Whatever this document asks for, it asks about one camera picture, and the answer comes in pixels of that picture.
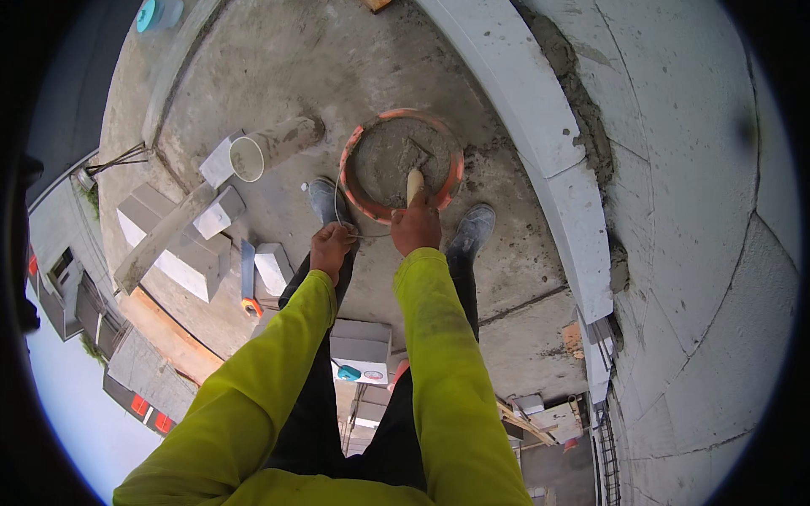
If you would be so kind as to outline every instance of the neon yellow shirt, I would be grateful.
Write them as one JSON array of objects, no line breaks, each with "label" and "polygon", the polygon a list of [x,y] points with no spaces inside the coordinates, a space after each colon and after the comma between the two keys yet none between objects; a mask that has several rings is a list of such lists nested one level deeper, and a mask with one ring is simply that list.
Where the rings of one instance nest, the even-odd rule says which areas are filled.
[{"label": "neon yellow shirt", "polygon": [[335,289],[314,270],[264,332],[205,381],[182,422],[115,489],[113,503],[532,504],[445,256],[417,249],[393,288],[405,318],[428,494],[260,470],[335,321]]}]

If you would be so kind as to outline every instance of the gray shoe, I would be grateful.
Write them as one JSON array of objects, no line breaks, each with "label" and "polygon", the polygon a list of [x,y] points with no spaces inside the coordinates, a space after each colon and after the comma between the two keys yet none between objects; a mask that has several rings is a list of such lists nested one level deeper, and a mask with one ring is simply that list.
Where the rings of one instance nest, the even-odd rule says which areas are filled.
[{"label": "gray shoe", "polygon": [[447,247],[447,257],[475,260],[494,228],[495,210],[489,204],[475,204],[458,223],[456,236]]},{"label": "gray shoe", "polygon": [[[343,195],[338,192],[337,202],[335,201],[335,183],[326,177],[316,177],[309,183],[309,204],[318,218],[321,219],[323,225],[332,223],[333,221],[340,221],[343,223],[354,224],[352,215],[349,214],[346,208],[346,201],[343,200]],[[338,214],[335,214],[335,207],[338,208]]]}]

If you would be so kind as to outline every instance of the building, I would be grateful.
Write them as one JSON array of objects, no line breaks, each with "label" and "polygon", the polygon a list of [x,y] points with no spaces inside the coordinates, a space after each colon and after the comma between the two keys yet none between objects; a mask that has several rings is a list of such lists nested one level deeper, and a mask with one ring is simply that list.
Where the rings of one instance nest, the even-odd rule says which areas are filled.
[{"label": "building", "polygon": [[62,341],[84,334],[95,344],[107,363],[101,388],[165,436],[188,410],[197,385],[178,375],[119,312],[91,200],[64,176],[29,207],[28,280]]}]

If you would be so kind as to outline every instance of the blue bucket lid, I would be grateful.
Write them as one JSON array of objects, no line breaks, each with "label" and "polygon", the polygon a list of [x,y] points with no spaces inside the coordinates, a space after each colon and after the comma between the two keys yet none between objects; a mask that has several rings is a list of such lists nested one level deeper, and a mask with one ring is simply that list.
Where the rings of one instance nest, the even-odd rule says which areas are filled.
[{"label": "blue bucket lid", "polygon": [[155,0],[147,0],[147,2],[143,4],[143,7],[141,7],[141,10],[138,11],[138,18],[135,20],[135,27],[139,33],[149,28],[149,23],[154,16]]}]

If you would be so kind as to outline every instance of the window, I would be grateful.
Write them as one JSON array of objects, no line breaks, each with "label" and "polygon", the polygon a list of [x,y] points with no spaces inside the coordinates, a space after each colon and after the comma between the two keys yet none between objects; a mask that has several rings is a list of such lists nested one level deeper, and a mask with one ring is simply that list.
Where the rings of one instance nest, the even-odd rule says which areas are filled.
[{"label": "window", "polygon": [[157,418],[155,419],[155,428],[165,434],[170,428],[172,428],[172,419],[163,413],[158,413]]},{"label": "window", "polygon": [[65,269],[70,265],[73,261],[73,252],[70,251],[70,248],[66,249],[64,253],[62,253],[62,257],[59,258],[59,262],[56,262],[56,265],[53,266],[51,269],[51,273],[53,274],[54,278],[58,279],[60,283],[64,282],[64,279],[60,279],[62,273],[65,272]]},{"label": "window", "polygon": [[132,411],[135,413],[144,416],[147,413],[147,408],[149,407],[149,403],[146,402],[141,396],[135,394],[135,397],[132,399],[132,404],[130,405]]}]

